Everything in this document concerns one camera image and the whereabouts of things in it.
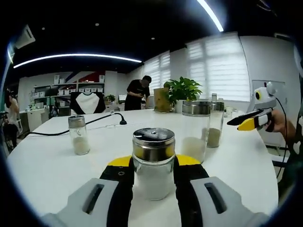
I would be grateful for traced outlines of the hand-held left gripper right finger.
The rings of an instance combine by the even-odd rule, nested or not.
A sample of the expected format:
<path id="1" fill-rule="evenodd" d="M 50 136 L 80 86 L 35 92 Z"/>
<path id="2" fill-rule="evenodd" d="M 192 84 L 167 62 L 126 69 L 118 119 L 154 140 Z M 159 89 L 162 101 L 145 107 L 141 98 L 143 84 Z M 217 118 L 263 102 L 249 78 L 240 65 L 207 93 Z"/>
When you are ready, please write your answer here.
<path id="1" fill-rule="evenodd" d="M 183 227 L 263 227 L 269 220 L 245 207 L 234 189 L 192 157 L 175 156 L 174 184 Z"/>

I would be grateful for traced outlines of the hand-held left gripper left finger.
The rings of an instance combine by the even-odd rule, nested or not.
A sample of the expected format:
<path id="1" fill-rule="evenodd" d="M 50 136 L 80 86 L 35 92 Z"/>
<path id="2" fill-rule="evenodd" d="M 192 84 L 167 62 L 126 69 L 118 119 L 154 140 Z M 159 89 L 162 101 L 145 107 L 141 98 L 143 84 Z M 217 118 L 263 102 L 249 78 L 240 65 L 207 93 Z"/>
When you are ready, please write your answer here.
<path id="1" fill-rule="evenodd" d="M 47 213 L 47 227 L 126 227 L 133 199 L 131 156 L 114 159 L 99 178 L 92 178 L 68 197 L 58 213 Z"/>

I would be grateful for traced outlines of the person's right hand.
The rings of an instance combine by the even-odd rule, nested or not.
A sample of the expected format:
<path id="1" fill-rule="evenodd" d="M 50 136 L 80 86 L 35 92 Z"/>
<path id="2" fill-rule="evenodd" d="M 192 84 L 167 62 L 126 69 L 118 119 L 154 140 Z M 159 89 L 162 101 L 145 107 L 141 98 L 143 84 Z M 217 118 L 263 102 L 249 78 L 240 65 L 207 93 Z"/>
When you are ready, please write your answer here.
<path id="1" fill-rule="evenodd" d="M 272 132 L 279 132 L 281 134 L 286 133 L 287 119 L 283 112 L 274 109 L 272 112 L 272 120 L 274 121 L 274 127 Z"/>

